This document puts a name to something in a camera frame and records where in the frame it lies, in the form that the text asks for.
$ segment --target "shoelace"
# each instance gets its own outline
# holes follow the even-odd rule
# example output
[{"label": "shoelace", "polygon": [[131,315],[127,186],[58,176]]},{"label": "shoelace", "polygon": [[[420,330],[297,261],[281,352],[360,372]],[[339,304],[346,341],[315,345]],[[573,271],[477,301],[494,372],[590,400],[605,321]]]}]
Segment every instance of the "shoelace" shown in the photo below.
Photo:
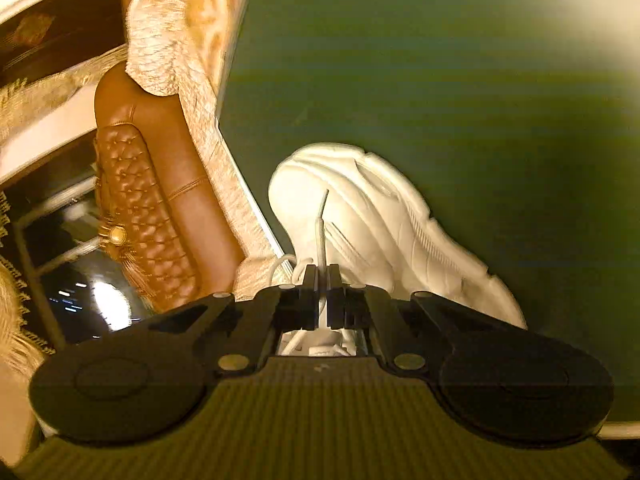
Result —
[{"label": "shoelace", "polygon": [[[324,196],[322,197],[322,202],[318,211],[318,215],[316,216],[316,251],[318,253],[318,261],[317,266],[320,272],[324,273],[326,270],[326,240],[324,237],[324,221],[322,220],[322,213],[324,212],[324,206],[326,205],[326,199],[329,195],[329,190],[324,192]],[[269,283],[268,286],[273,285],[273,277],[276,273],[278,267],[280,267],[284,262],[291,262],[295,264],[293,269],[293,273],[291,275],[291,283],[293,285],[300,282],[300,277],[306,270],[306,266],[314,263],[313,258],[305,258],[303,260],[298,261],[294,254],[284,254],[284,256],[279,257],[269,270]],[[326,307],[326,298],[321,298],[318,305],[318,316],[322,319],[322,313]],[[355,343],[353,339],[353,335],[350,331],[345,329],[340,329],[339,331],[342,335],[342,342],[347,343],[348,346],[355,348]],[[304,340],[307,330],[298,330],[287,345],[284,347],[280,355],[290,355]],[[310,356],[350,356],[351,354],[344,350],[340,345],[335,344],[332,346],[320,346],[313,347],[309,349]]]}]

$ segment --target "leather seam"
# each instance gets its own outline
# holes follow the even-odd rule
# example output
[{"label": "leather seam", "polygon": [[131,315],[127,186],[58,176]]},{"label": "leather seam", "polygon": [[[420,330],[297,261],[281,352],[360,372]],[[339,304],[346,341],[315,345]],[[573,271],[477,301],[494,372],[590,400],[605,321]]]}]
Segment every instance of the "leather seam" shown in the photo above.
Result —
[{"label": "leather seam", "polygon": [[173,200],[174,198],[179,197],[180,195],[186,193],[187,191],[193,189],[196,186],[199,186],[200,184],[202,184],[205,180],[208,180],[209,178],[207,176],[201,176],[200,178],[197,178],[196,180],[191,181],[188,184],[185,184],[184,186],[182,186],[180,189],[177,189],[176,191],[174,191],[173,193],[171,193],[171,195],[169,195],[166,199],[168,202],[171,202],[171,200]]}]

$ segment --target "tufted leather cushion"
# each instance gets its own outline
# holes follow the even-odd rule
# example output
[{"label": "tufted leather cushion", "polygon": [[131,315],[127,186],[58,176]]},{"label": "tufted leather cushion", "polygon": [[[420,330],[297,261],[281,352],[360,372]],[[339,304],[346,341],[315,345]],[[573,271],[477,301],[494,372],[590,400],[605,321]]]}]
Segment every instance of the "tufted leather cushion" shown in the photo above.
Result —
[{"label": "tufted leather cushion", "polygon": [[229,228],[184,121],[178,96],[145,92],[110,69],[95,95],[97,198],[105,249],[164,312],[217,291],[231,292],[244,254]]}]

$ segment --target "gold knob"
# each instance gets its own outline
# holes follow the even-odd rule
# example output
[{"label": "gold knob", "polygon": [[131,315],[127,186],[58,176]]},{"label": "gold knob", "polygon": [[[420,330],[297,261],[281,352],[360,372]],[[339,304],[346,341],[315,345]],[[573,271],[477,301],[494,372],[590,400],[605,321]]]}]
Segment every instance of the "gold knob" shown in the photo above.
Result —
[{"label": "gold knob", "polygon": [[116,225],[116,227],[111,228],[109,241],[116,246],[124,245],[124,242],[127,241],[127,232],[124,227]]}]

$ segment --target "shoe sole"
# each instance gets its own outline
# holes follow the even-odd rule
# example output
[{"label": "shoe sole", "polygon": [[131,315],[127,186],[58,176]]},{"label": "shoe sole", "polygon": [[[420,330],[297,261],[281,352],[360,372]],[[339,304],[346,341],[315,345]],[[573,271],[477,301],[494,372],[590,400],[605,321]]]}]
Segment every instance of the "shoe sole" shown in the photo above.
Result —
[{"label": "shoe sole", "polygon": [[395,167],[374,153],[346,144],[310,144],[296,150],[290,159],[299,162],[318,162],[317,157],[351,159],[366,168],[395,190],[408,212],[417,239],[426,248],[433,244],[451,264],[457,267],[464,280],[490,293],[503,313],[502,319],[514,326],[526,328],[526,321],[511,291],[497,276],[488,273],[488,267],[474,254],[458,245],[431,217],[431,210],[414,185]]}]

